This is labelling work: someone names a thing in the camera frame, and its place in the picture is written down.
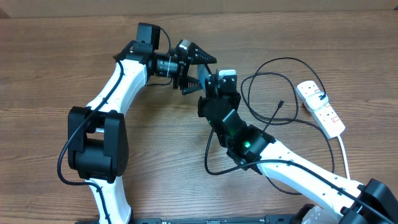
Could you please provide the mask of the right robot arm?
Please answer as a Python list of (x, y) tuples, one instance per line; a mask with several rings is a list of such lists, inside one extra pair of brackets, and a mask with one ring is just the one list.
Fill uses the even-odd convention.
[(237, 169), (252, 169), (309, 198), (297, 223), (397, 223), (397, 199), (382, 182), (366, 185), (329, 172), (298, 156), (265, 131), (248, 126), (236, 110), (240, 95), (234, 75), (200, 79), (205, 97), (198, 115), (205, 117)]

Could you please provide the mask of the Samsung Galaxy smartphone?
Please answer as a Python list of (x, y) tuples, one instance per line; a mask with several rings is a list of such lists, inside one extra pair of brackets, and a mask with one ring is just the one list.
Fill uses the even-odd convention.
[(211, 77), (211, 71), (207, 64), (199, 64), (197, 66), (197, 77), (201, 87), (203, 88), (203, 91), (206, 91), (206, 79)]

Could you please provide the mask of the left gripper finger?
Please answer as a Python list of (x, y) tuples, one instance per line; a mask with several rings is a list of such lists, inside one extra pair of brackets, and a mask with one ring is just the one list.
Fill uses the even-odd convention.
[(181, 82), (182, 95), (187, 95), (202, 89), (203, 87), (197, 78), (186, 76)]
[(188, 61), (191, 65), (217, 63), (214, 56), (206, 53), (194, 42), (191, 42), (188, 46)]

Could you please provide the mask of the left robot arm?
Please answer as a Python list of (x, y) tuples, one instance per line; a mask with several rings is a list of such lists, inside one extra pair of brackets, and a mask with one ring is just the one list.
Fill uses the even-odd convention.
[(114, 73), (101, 92), (85, 107), (68, 114), (68, 139), (57, 162), (59, 179), (67, 185), (90, 187), (99, 211), (97, 223), (133, 223), (122, 175), (129, 159), (125, 115), (135, 96), (153, 75), (170, 79), (184, 95), (202, 88), (187, 75), (191, 65), (217, 59), (189, 40), (181, 40), (167, 53), (158, 53), (157, 25), (139, 23), (136, 39), (114, 56)]

